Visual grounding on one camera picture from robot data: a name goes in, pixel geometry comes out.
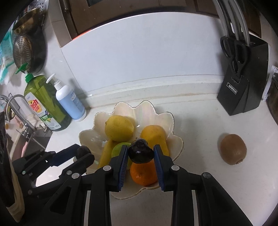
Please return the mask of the dark plum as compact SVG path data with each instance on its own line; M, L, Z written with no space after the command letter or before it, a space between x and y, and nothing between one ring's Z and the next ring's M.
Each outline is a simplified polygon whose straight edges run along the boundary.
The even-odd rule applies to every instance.
M143 138L137 138L133 141L128 147L127 154L131 161L136 164L148 163L154 158L154 151Z
M91 154L90 149L87 146L80 146L77 148L76 151L76 159L81 159L83 156L85 156L86 154Z

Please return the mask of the yellow banana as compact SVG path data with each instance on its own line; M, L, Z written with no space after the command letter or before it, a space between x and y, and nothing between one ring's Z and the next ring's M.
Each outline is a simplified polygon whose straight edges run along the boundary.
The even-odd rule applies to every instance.
M105 143L102 155L98 164L98 168L102 168L109 164L111 160L111 153L114 147L118 144L117 141L109 140Z

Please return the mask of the green apple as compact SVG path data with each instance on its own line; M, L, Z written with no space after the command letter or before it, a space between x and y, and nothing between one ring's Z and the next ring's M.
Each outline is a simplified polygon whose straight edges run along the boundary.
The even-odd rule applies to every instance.
M112 149L112 152L111 152L111 157L112 157L112 158L117 157L117 156L120 154L121 149L122 149L122 146L127 146L127 147L129 147L129 146L130 146L130 143L129 143L129 142L118 143L118 144ZM128 158L127 170L130 170L131 164L132 164L132 161L131 161L130 158Z

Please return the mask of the brown kiwi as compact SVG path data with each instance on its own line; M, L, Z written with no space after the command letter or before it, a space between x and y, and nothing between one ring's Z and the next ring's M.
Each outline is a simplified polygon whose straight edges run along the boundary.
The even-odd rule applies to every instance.
M247 154L247 147L243 139L236 134L226 135L220 142L220 155L227 164L241 163Z

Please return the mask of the yellow lemon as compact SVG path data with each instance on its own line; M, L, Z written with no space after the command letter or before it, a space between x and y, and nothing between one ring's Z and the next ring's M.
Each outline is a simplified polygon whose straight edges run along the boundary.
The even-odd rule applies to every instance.
M124 116L113 115L105 122L106 136L117 142L126 142L133 137L133 123Z

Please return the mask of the orange tangerine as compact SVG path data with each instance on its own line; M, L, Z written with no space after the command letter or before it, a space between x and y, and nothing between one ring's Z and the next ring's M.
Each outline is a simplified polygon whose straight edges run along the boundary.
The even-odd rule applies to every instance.
M154 160L148 163L132 163L130 166L132 180L141 186L149 186L157 182L157 173Z

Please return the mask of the yellow mango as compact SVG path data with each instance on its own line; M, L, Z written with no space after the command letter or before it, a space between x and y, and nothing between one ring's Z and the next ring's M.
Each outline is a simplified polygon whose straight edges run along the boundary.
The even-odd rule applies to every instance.
M169 156L170 152L166 143L167 135L164 129L159 125L149 125L146 126L140 137L145 139L150 148L154 148L156 144L159 144L164 155Z

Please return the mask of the black kitchen scissors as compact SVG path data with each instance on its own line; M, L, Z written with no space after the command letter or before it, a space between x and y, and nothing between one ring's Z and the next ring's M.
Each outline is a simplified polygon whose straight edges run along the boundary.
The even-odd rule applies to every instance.
M232 69L232 78L236 83L239 83L250 60L249 46L226 36L220 38L220 45Z

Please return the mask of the steel sink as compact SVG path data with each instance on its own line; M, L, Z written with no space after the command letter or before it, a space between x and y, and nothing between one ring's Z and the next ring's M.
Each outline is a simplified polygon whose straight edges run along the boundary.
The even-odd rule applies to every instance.
M46 150L52 136L52 131L48 128L37 127L37 130L32 133L21 122L12 123L5 120L5 129L7 151L11 161L15 161L38 150Z

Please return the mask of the white shell-shaped bowl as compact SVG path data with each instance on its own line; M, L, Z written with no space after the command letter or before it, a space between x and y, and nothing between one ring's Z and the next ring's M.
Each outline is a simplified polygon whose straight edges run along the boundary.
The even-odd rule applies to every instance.
M146 126L158 125L165 131L166 144L172 160L176 160L181 154L184 148L184 141L173 133L174 117L172 113L163 112L158 114L149 101L143 101L136 107L131 107L125 102L119 102L110 114L107 112L96 113L93 128L79 133L81 145L88 147L95 156L95 162L87 168L87 174L94 173L98 169L105 143L109 140L105 134L105 122L114 115L127 117L133 123L134 133L133 137L128 141L129 143L139 138Z

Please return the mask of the black round strainer pan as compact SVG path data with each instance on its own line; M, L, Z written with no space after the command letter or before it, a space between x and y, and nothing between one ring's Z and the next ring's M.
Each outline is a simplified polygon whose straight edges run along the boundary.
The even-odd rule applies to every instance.
M34 32L16 36L13 58L21 72L38 73L43 68L46 60L46 41L40 27Z

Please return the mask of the black knife block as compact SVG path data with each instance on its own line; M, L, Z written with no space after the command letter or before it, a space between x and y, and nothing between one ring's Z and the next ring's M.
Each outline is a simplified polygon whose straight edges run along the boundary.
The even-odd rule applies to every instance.
M250 36L250 60L243 71L239 83L232 78L228 64L223 82L217 96L228 115L236 115L256 109L266 86L269 46L268 43L253 35Z

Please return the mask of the brass small saucepan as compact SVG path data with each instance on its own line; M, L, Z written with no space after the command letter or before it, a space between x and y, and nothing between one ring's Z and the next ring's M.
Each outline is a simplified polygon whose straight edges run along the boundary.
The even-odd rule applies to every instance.
M14 23L12 31L16 34L27 33L40 24L40 13L38 9L33 9Z

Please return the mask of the perforated steel steamer tray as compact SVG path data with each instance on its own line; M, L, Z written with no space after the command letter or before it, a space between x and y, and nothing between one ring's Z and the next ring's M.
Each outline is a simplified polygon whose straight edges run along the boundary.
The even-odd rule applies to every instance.
M49 0L36 0L32 1L16 18L18 21L21 17L23 17L27 12L30 12L33 9L38 9L40 13L40 21L41 24L44 24L47 12L48 12Z

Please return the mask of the dark brown window frame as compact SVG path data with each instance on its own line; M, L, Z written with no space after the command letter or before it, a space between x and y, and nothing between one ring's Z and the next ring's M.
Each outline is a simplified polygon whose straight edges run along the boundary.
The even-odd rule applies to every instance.
M217 17L213 1L58 1L72 39L125 17L156 12L186 12Z

